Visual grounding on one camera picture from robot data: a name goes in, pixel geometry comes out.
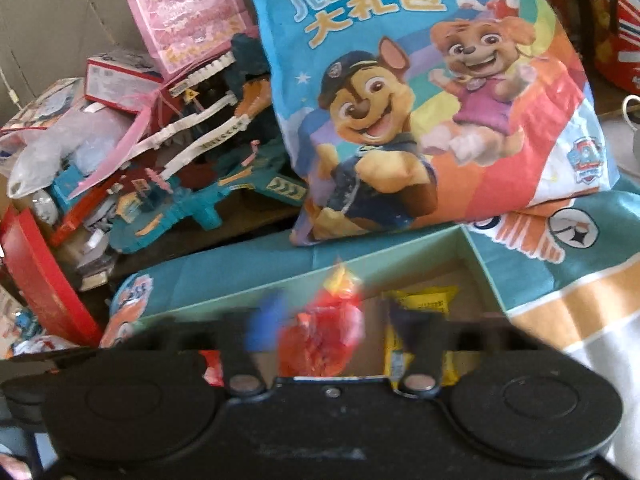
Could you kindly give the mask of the large yellow snack packet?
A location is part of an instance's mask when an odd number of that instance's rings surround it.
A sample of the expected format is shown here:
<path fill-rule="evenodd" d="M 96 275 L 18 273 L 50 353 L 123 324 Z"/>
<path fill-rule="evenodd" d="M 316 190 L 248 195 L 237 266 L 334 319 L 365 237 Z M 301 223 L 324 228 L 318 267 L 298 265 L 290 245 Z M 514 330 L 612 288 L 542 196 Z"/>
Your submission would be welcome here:
<path fill-rule="evenodd" d="M 427 287 L 417 292 L 390 290 L 383 295 L 387 309 L 384 342 L 384 372 L 398 388 L 416 350 L 434 328 L 445 328 L 450 301 L 457 286 Z"/>

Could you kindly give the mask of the red orange snack packet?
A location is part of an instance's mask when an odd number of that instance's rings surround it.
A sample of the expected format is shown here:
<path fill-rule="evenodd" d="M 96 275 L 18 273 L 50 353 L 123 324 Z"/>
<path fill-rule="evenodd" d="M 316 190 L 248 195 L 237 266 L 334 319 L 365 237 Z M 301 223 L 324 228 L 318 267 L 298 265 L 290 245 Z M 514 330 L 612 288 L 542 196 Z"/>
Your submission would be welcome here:
<path fill-rule="evenodd" d="M 278 369 L 283 377 L 335 377 L 364 336 L 360 279 L 334 266 L 314 299 L 280 330 Z"/>

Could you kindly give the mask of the mint green cardboard box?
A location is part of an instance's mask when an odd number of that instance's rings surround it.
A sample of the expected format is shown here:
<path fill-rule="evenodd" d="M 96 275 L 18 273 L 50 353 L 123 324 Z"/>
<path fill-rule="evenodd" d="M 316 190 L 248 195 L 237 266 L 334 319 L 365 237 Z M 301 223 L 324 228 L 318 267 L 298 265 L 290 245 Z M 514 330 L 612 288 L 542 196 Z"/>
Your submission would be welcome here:
<path fill-rule="evenodd" d="M 384 370 L 386 292 L 457 286 L 449 308 L 457 321 L 503 315 L 503 302 L 463 226 L 334 240 L 296 247 L 281 232 L 167 261 L 149 269 L 152 292 L 138 324 L 209 321 L 254 307 L 273 290 L 291 310 L 306 306 L 337 263 L 360 278 L 366 336 L 346 367 L 349 375 Z"/>

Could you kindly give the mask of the teal toy track set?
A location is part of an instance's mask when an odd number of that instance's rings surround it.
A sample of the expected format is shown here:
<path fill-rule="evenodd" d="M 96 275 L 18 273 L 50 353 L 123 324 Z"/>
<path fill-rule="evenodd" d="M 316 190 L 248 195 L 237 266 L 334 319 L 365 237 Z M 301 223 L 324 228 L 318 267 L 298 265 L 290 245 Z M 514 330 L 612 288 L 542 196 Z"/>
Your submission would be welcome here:
<path fill-rule="evenodd" d="M 306 186 L 286 170 L 258 38 L 234 35 L 226 52 L 169 92 L 182 99 L 181 116 L 134 144 L 117 169 L 78 185 L 79 200 L 51 234 L 51 246 L 86 228 L 115 252 L 134 254 L 186 219 L 211 231 L 222 223 L 218 205 L 237 190 L 303 203 Z"/>

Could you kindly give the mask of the red gift box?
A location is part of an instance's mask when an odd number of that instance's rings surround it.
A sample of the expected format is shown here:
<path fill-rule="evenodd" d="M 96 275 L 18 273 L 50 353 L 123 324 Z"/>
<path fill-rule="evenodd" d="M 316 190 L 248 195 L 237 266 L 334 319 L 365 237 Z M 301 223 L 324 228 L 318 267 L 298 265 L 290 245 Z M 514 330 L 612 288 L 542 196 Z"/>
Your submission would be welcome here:
<path fill-rule="evenodd" d="M 97 347 L 102 327 L 62 272 L 29 209 L 6 210 L 1 247 L 6 268 L 40 325 L 73 344 Z"/>

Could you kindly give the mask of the Paw Patrol snack gift bag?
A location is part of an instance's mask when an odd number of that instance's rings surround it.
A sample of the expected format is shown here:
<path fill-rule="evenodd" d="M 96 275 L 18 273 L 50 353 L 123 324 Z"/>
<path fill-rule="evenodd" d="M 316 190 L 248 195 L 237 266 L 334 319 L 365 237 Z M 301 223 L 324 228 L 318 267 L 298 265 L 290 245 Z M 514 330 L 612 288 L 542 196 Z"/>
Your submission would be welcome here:
<path fill-rule="evenodd" d="M 311 245 L 607 191 L 615 164 L 546 0 L 253 0 Z"/>

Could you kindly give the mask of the blue toy train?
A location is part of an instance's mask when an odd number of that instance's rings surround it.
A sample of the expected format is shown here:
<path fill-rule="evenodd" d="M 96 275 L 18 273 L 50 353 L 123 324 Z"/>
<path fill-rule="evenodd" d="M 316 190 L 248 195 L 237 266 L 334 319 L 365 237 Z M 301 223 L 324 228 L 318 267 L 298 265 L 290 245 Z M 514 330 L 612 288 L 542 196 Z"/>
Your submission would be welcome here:
<path fill-rule="evenodd" d="M 54 181 L 47 188 L 32 193 L 29 200 L 36 218 L 47 226 L 57 224 L 78 202 L 78 197 L 70 198 L 74 188 L 75 183 Z"/>

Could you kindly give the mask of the clear plastic bag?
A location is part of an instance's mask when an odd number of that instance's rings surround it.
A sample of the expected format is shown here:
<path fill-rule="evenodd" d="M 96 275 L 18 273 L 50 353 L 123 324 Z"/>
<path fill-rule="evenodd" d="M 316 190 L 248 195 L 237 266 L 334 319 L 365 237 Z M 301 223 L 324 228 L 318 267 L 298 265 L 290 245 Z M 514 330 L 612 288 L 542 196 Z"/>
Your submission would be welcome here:
<path fill-rule="evenodd" d="M 131 117 L 108 107 L 70 110 L 17 156 L 6 185 L 9 198 L 18 200 L 47 188 L 66 160 L 83 176 L 92 174 L 131 125 Z"/>

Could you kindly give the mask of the white pink cardboard box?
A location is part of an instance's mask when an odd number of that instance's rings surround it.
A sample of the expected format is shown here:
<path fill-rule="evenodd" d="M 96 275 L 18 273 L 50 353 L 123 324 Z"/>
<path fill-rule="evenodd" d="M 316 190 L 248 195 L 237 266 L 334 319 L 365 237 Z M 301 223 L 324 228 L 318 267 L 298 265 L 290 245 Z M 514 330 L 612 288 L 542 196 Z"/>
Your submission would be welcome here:
<path fill-rule="evenodd" d="M 116 49 L 87 60 L 85 98 L 115 110 L 139 113 L 162 83 L 153 59 L 145 53 Z"/>

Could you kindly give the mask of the pink paper gift bag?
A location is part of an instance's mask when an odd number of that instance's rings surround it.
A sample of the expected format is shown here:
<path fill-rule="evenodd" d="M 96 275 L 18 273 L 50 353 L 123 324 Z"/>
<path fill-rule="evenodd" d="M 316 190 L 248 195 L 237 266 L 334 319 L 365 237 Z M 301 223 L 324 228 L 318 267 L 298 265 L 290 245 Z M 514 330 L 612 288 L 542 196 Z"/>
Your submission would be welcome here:
<path fill-rule="evenodd" d="M 228 49 L 254 29 L 244 0 L 127 0 L 152 59 L 165 78 Z"/>

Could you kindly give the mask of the union jack red box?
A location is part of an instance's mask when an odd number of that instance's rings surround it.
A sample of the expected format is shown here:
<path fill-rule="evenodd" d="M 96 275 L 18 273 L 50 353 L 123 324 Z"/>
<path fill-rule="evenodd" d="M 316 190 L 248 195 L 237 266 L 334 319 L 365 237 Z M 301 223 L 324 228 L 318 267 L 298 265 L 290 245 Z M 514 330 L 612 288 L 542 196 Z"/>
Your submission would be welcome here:
<path fill-rule="evenodd" d="M 639 94 L 639 0 L 590 0 L 594 65 L 611 84 Z"/>

